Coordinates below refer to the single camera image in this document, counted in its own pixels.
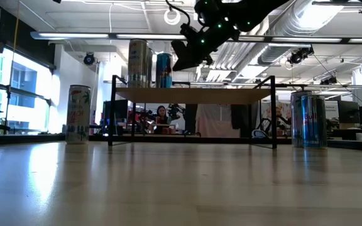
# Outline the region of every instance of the woman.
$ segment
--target woman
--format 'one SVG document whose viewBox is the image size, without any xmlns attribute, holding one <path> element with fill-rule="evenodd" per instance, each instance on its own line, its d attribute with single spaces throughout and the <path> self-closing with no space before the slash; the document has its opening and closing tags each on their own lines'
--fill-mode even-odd
<svg viewBox="0 0 362 226">
<path fill-rule="evenodd" d="M 169 118 L 166 115 L 166 108 L 164 106 L 159 106 L 157 108 L 157 117 L 156 117 L 156 124 L 161 124 L 161 125 L 168 125 L 169 123 L 171 123 L 172 120 L 177 120 L 180 117 L 177 116 L 176 119 L 171 119 L 169 121 Z M 163 128 L 168 128 L 169 126 L 156 126 L 155 129 L 155 134 L 163 134 Z"/>
</svg>

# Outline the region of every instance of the wooden tabletop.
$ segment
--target wooden tabletop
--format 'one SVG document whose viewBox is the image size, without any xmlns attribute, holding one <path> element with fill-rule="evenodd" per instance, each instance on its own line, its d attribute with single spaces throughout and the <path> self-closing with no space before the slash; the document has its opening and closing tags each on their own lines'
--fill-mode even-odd
<svg viewBox="0 0 362 226">
<path fill-rule="evenodd" d="M 134 103 L 252 104 L 270 95 L 270 89 L 117 88 Z"/>
</svg>

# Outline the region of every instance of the ductwork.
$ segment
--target ductwork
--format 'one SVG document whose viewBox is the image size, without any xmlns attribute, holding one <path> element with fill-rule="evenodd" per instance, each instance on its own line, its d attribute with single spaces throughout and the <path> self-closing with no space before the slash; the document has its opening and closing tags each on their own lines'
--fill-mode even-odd
<svg viewBox="0 0 362 226">
<path fill-rule="evenodd" d="M 270 28 L 270 36 L 311 36 L 328 24 L 344 6 L 312 5 L 314 0 L 296 0 L 292 6 Z M 268 67 L 250 65 L 272 65 L 286 55 L 291 47 L 255 44 L 246 59 L 237 67 L 239 78 L 252 79 Z"/>
</svg>

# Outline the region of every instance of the ceiling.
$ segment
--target ceiling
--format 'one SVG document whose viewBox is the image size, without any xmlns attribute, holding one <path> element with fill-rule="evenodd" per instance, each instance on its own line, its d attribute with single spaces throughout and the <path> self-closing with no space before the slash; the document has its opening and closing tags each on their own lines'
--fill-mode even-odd
<svg viewBox="0 0 362 226">
<path fill-rule="evenodd" d="M 19 18 L 38 31 L 73 31 L 73 32 L 109 32 L 109 10 L 111 4 L 85 4 L 82 2 L 62 1 L 57 4 L 52 0 L 21 0 Z M 182 9 L 188 11 L 193 18 L 194 0 L 184 0 Z M 269 16 L 270 24 L 282 11 L 284 6 L 274 10 Z M 17 2 L 0 0 L 0 6 L 16 15 Z M 186 21 L 181 14 L 181 22 L 169 25 L 163 19 L 166 5 L 145 5 L 146 15 L 141 4 L 113 5 L 111 7 L 112 32 L 114 33 L 178 33 L 180 25 Z M 362 14 L 359 8 L 344 8 L 330 23 L 315 33 L 315 36 L 361 36 Z M 192 26 L 200 28 L 196 20 L 192 19 Z M 128 57 L 129 41 L 71 41 L 74 46 L 87 45 L 114 45 L 123 57 Z M 351 70 L 358 64 L 348 62 L 362 62 L 362 45 L 314 45 L 315 55 L 328 69 L 340 68 L 337 78 L 342 83 L 351 82 Z M 101 53 L 101 58 L 107 58 L 108 53 Z M 313 77 L 326 72 L 325 68 L 314 58 L 290 69 L 285 66 L 286 58 L 282 58 L 276 65 L 265 73 L 276 75 L 278 82 L 311 82 Z"/>
</svg>

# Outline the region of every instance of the can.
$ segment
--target can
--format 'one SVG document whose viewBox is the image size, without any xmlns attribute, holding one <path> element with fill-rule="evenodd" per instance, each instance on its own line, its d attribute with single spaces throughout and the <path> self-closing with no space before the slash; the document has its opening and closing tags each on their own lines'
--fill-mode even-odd
<svg viewBox="0 0 362 226">
<path fill-rule="evenodd" d="M 304 147 L 326 148 L 326 108 L 325 98 L 319 95 L 301 97 Z"/>
<path fill-rule="evenodd" d="M 146 80 L 146 87 L 150 88 L 151 86 L 151 71 L 153 69 L 153 50 L 149 48 L 148 53 L 148 78 Z"/>
<path fill-rule="evenodd" d="M 302 107 L 301 97 L 305 95 L 311 95 L 310 91 L 294 92 L 290 97 L 290 105 L 292 108 L 292 144 L 296 148 L 303 148 L 303 132 L 302 132 Z"/>
<path fill-rule="evenodd" d="M 148 73 L 148 42 L 133 39 L 129 42 L 128 52 L 128 87 L 146 87 Z"/>
<path fill-rule="evenodd" d="M 91 114 L 91 88 L 85 85 L 69 87 L 67 126 L 65 141 L 67 144 L 87 144 Z"/>
<path fill-rule="evenodd" d="M 161 53 L 157 55 L 156 88 L 171 88 L 172 84 L 172 56 Z"/>
</svg>

